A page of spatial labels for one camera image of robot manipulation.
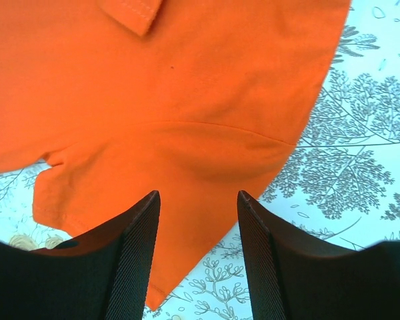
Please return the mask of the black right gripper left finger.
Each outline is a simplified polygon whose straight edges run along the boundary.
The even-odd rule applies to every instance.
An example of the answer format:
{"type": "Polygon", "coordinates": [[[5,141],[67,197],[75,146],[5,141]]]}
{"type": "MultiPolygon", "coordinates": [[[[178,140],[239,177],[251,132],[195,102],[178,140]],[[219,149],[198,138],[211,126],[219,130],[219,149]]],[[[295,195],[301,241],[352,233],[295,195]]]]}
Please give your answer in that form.
{"type": "Polygon", "coordinates": [[[52,249],[0,242],[0,319],[142,318],[160,204],[152,191],[52,249]]]}

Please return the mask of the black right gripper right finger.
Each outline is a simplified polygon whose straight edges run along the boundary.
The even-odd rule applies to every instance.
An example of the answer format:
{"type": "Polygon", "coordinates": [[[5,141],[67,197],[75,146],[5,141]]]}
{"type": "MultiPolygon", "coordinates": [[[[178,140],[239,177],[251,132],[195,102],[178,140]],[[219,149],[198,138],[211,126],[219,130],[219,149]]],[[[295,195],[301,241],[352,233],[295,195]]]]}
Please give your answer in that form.
{"type": "Polygon", "coordinates": [[[254,319],[400,319],[400,241],[340,247],[245,191],[237,214],[254,319]]]}

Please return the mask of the orange t shirt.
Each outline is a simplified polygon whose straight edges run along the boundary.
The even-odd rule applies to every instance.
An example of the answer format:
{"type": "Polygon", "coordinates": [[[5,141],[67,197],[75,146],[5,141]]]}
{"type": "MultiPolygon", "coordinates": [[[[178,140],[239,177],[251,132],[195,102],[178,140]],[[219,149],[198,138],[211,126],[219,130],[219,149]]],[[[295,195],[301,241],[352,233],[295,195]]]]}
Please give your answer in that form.
{"type": "Polygon", "coordinates": [[[348,1],[0,1],[0,173],[44,160],[36,222],[80,235],[152,190],[157,309],[309,120],[348,1]]]}

